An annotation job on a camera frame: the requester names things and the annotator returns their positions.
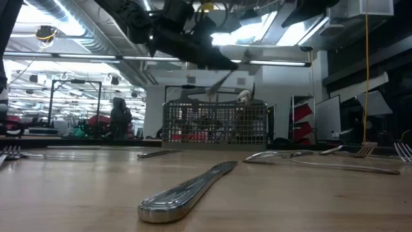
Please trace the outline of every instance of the person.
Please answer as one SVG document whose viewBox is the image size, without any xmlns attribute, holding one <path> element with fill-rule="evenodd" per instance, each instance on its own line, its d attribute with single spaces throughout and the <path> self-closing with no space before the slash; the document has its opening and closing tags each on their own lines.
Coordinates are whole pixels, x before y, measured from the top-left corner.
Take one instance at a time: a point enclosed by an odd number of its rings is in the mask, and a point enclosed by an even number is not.
<svg viewBox="0 0 412 232">
<path fill-rule="evenodd" d="M 115 139 L 127 139 L 127 125 L 131 122 L 130 109 L 123 98 L 113 98 L 113 109 L 110 113 L 110 128 Z"/>
</svg>

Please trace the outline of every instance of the green object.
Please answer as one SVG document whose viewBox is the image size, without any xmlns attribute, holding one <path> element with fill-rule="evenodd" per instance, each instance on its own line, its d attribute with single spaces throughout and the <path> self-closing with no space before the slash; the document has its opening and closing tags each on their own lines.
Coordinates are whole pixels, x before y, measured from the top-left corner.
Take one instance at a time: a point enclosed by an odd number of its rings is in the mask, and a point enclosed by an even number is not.
<svg viewBox="0 0 412 232">
<path fill-rule="evenodd" d="M 74 129 L 73 129 L 73 134 L 74 134 L 75 136 L 78 136 L 78 137 L 84 137 L 84 136 L 86 136 L 86 134 L 84 133 L 84 131 L 82 131 L 80 128 L 74 128 Z"/>
</svg>

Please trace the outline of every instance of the red object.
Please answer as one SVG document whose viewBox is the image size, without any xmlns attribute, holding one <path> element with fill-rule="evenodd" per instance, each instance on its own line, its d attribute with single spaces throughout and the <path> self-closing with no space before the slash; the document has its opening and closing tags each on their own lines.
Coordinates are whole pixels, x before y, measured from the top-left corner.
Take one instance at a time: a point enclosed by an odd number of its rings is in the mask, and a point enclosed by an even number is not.
<svg viewBox="0 0 412 232">
<path fill-rule="evenodd" d="M 295 107 L 295 122 L 302 120 L 311 113 L 312 109 L 310 109 L 308 103 Z"/>
<path fill-rule="evenodd" d="M 105 117 L 105 116 L 99 115 L 98 118 L 99 118 L 99 122 L 100 122 L 100 123 L 103 123 L 103 124 L 109 124 L 109 123 L 110 123 L 110 118 L 109 118 L 109 117 Z M 94 125 L 94 124 L 96 124 L 96 123 L 97 123 L 97 115 L 91 117 L 91 118 L 88 120 L 88 123 L 89 123 L 89 125 Z"/>
<path fill-rule="evenodd" d="M 13 116 L 13 115 L 7 115 L 7 120 L 14 121 L 14 122 L 20 122 L 20 117 L 19 116 Z M 15 124 L 8 123 L 8 124 L 6 124 L 6 127 L 7 127 L 8 130 L 10 130 L 10 129 L 13 128 L 14 125 Z"/>
<path fill-rule="evenodd" d="M 207 140 L 207 132 L 199 132 L 197 134 L 190 135 L 191 140 Z"/>
<path fill-rule="evenodd" d="M 299 140 L 299 142 L 297 142 L 298 144 L 302 144 L 302 145 L 311 145 L 310 140 L 308 138 L 303 138 L 301 140 Z"/>
<path fill-rule="evenodd" d="M 304 136 L 310 134 L 313 129 L 309 122 L 302 122 L 298 125 L 299 129 L 295 129 L 295 141 L 301 140 Z"/>
<path fill-rule="evenodd" d="M 172 135 L 172 139 L 182 139 L 182 135 Z"/>
</svg>

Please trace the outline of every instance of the butter knife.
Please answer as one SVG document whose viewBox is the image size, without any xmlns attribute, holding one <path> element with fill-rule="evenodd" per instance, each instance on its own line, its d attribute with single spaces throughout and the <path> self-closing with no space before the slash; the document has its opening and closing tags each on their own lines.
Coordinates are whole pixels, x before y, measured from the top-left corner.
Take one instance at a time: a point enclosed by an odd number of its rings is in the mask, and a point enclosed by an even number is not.
<svg viewBox="0 0 412 232">
<path fill-rule="evenodd" d="M 166 154 L 176 153 L 176 152 L 181 152 L 181 151 L 180 150 L 160 150 L 160 151 L 154 151 L 154 152 L 145 153 L 145 154 L 139 154 L 137 155 L 137 158 L 149 158 L 149 157 L 166 155 Z"/>
<path fill-rule="evenodd" d="M 165 223 L 181 219 L 215 181 L 237 164 L 237 161 L 222 162 L 193 179 L 143 200 L 137 209 L 140 220 Z"/>
</svg>

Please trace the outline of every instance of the table surface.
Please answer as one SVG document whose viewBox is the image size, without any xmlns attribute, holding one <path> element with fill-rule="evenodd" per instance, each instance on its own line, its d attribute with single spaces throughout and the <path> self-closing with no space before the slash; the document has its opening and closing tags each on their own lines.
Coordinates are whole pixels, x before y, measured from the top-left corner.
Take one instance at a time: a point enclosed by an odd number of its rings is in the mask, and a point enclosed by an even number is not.
<svg viewBox="0 0 412 232">
<path fill-rule="evenodd" d="M 32 150 L 95 159 L 23 159 L 0 169 L 1 232 L 411 231 L 412 167 L 380 158 L 299 160 L 398 169 L 401 175 L 313 168 L 280 158 L 240 162 L 172 224 L 137 216 L 143 199 L 250 152 L 185 151 L 137 159 L 137 150 Z"/>
</svg>

